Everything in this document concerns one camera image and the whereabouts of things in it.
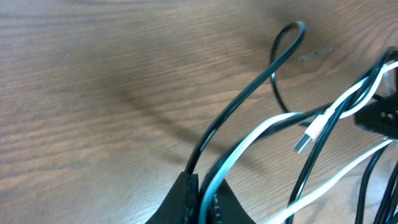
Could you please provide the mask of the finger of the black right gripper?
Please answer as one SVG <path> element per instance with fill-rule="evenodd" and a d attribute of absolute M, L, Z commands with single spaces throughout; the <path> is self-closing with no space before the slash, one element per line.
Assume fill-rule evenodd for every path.
<path fill-rule="evenodd" d="M 361 108 L 354 122 L 366 131 L 397 139 L 397 93 Z"/>

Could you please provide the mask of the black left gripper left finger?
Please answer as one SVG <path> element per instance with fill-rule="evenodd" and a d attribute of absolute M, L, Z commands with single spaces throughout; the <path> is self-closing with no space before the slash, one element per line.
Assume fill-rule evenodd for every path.
<path fill-rule="evenodd" d="M 197 224 L 198 175 L 181 172 L 146 224 Z"/>

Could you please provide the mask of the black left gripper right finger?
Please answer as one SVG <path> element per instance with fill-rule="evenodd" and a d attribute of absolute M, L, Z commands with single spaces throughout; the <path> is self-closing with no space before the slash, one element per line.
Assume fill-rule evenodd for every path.
<path fill-rule="evenodd" d="M 225 180 L 213 196 L 207 215 L 207 224 L 256 224 Z"/>

